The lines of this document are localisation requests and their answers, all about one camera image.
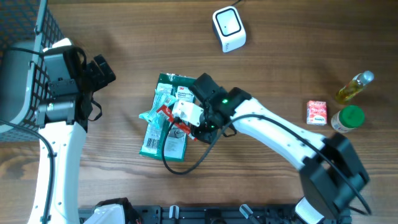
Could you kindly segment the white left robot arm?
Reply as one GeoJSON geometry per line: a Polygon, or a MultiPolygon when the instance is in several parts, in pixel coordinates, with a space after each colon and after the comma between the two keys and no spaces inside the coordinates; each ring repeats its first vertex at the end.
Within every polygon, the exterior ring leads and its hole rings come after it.
{"type": "Polygon", "coordinates": [[[29,223],[79,223],[78,176],[90,114],[99,106],[93,95],[115,81],[102,55],[86,61],[75,45],[44,50],[49,98],[35,112],[40,160],[29,223]]]}

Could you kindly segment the green lid jar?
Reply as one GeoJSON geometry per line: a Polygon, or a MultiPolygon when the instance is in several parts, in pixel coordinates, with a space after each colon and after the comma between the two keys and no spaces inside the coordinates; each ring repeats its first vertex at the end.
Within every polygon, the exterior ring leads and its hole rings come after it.
{"type": "Polygon", "coordinates": [[[358,106],[349,105],[332,116],[331,126],[339,133],[347,133],[362,126],[364,120],[363,110],[358,106]]]}

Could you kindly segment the yellow Vim liquid bottle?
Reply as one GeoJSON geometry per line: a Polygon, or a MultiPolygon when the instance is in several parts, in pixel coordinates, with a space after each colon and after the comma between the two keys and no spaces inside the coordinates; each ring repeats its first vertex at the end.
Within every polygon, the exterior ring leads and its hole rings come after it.
{"type": "Polygon", "coordinates": [[[369,70],[356,75],[347,85],[336,93],[335,100],[338,103],[345,104],[363,91],[373,80],[374,74],[369,70]]]}

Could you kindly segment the mint green sachet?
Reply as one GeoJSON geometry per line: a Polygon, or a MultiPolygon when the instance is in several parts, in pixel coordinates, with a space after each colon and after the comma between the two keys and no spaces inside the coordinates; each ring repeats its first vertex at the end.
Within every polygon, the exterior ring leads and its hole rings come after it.
{"type": "Polygon", "coordinates": [[[140,119],[146,120],[151,126],[160,129],[165,121],[157,110],[160,109],[162,106],[169,107],[173,105],[177,101],[177,98],[173,95],[168,93],[155,90],[155,97],[153,100],[152,108],[149,111],[141,113],[139,115],[140,119]]]}

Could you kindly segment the red Nescafe stick sachet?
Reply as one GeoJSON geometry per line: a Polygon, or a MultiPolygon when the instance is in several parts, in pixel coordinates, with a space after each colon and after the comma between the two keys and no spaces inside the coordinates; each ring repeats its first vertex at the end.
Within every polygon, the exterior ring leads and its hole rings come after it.
{"type": "MultiPolygon", "coordinates": [[[[175,121],[175,118],[173,117],[172,114],[172,110],[168,108],[166,105],[162,105],[156,112],[161,116],[163,116],[166,121],[169,121],[171,123],[175,121]]],[[[187,134],[191,139],[193,139],[194,141],[197,140],[197,138],[192,135],[190,127],[187,124],[185,124],[183,121],[175,122],[175,125],[176,127],[178,127],[178,129],[181,129],[185,134],[187,134]]]]}

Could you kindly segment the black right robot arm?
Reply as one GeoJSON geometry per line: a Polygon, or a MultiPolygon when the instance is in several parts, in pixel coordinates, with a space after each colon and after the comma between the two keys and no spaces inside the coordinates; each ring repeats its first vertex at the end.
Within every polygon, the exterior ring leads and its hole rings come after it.
{"type": "Polygon", "coordinates": [[[339,220],[357,198],[362,215],[371,209],[360,191],[370,181],[350,140],[340,133],[327,138],[302,129],[266,109],[248,92],[226,91],[206,73],[190,86],[200,102],[193,135],[211,147],[227,129],[246,134],[285,158],[298,172],[303,197],[293,213],[303,223],[339,220]]]}

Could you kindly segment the green snack packet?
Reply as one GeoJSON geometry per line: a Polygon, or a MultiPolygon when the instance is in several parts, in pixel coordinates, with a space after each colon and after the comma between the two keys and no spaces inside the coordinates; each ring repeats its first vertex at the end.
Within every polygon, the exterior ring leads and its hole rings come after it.
{"type": "Polygon", "coordinates": [[[195,102],[193,93],[188,87],[193,84],[194,78],[161,73],[155,88],[152,108],[139,115],[140,119],[148,122],[140,155],[161,160],[161,150],[164,150],[165,159],[168,161],[183,161],[187,146],[187,134],[174,126],[168,133],[171,124],[160,115],[157,110],[166,105],[172,109],[179,100],[190,103],[195,102]]]}

